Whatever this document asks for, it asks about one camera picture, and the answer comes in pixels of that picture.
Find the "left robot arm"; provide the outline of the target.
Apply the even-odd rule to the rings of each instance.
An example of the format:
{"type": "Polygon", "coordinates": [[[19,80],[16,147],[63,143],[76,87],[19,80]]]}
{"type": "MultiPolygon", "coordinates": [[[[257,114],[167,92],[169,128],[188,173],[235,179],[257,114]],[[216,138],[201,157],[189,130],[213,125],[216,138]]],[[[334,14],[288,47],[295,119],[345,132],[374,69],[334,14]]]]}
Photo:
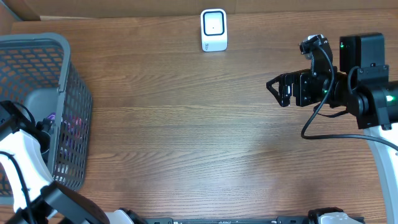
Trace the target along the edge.
{"type": "Polygon", "coordinates": [[[49,136],[37,129],[11,101],[1,102],[1,165],[14,198],[9,223],[48,223],[57,213],[62,223],[144,223],[132,210],[104,212],[94,202],[56,182],[41,155],[49,136]]]}

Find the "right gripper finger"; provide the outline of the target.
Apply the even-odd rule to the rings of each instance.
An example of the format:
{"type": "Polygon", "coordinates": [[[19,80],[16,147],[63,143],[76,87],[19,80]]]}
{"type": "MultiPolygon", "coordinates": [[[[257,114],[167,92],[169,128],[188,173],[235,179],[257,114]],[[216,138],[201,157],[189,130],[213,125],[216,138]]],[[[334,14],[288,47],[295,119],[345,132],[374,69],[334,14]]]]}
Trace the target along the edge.
{"type": "Polygon", "coordinates": [[[285,86],[284,85],[279,85],[278,90],[276,90],[272,86],[272,84],[269,84],[269,83],[266,84],[266,87],[270,91],[270,93],[274,96],[274,98],[277,100],[278,104],[281,107],[288,106],[288,96],[285,95],[285,86]]]}
{"type": "Polygon", "coordinates": [[[272,80],[268,81],[268,82],[266,83],[267,89],[272,88],[272,86],[273,86],[274,84],[276,84],[276,83],[279,84],[279,86],[278,86],[279,88],[284,87],[284,86],[285,86],[285,84],[284,84],[284,76],[285,76],[284,74],[281,74],[281,75],[276,76],[276,77],[273,78],[272,80]]]}

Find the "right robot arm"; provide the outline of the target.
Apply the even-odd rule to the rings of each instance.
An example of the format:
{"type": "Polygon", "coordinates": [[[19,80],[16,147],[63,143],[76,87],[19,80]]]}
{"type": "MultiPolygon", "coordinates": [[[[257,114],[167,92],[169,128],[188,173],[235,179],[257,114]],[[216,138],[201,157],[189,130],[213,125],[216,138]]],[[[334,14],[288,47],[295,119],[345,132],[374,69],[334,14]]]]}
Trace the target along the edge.
{"type": "Polygon", "coordinates": [[[397,82],[389,79],[382,33],[341,36],[340,65],[333,64],[333,53],[326,37],[310,35],[300,43],[300,52],[311,67],[283,73],[266,83],[281,107],[313,106],[301,137],[308,140],[362,139],[373,154],[388,223],[397,223],[397,82]],[[352,114],[362,134],[319,134],[306,131],[323,105],[345,107],[336,117],[352,114]]]}

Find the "purple sanitary pad pack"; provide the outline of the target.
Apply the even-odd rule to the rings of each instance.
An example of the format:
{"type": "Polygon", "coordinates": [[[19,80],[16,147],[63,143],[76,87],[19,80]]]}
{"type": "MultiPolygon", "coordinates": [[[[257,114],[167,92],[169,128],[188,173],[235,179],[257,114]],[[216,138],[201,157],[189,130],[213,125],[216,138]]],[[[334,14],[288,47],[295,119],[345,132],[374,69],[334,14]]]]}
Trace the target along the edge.
{"type": "Polygon", "coordinates": [[[73,151],[80,154],[86,152],[84,128],[85,124],[79,117],[69,116],[66,120],[62,119],[58,139],[59,157],[66,159],[72,156],[73,151]]]}

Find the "grey plastic basket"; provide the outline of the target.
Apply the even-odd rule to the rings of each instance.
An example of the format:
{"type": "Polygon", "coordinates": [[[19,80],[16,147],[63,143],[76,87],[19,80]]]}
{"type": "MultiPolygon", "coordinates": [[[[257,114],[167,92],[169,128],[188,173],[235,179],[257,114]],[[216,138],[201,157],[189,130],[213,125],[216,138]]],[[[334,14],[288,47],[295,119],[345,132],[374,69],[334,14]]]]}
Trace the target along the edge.
{"type": "Polygon", "coordinates": [[[1,37],[1,102],[11,101],[25,117],[33,116],[37,129],[49,136],[41,151],[56,182],[72,190],[84,183],[93,98],[71,61],[70,44],[55,33],[1,37]],[[81,118],[86,152],[58,156],[62,119],[81,118]]]}

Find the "white barcode scanner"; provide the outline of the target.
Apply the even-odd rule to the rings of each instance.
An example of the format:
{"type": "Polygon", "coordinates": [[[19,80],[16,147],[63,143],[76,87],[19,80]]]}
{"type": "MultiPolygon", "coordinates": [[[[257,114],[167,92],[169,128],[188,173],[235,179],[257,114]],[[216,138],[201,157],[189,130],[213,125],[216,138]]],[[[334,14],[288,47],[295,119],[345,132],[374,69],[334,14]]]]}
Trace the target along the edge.
{"type": "Polygon", "coordinates": [[[201,47],[204,52],[221,52],[228,47],[227,15],[223,9],[205,9],[200,14],[201,47]]]}

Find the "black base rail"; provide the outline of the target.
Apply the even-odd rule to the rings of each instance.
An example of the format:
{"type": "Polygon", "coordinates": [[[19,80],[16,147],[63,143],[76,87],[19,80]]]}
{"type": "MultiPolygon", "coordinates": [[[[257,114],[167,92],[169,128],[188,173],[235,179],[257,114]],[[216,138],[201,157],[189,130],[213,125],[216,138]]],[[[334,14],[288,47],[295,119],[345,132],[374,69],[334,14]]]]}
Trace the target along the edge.
{"type": "Polygon", "coordinates": [[[279,216],[277,218],[230,219],[173,219],[145,218],[148,224],[309,224],[306,216],[279,216]]]}

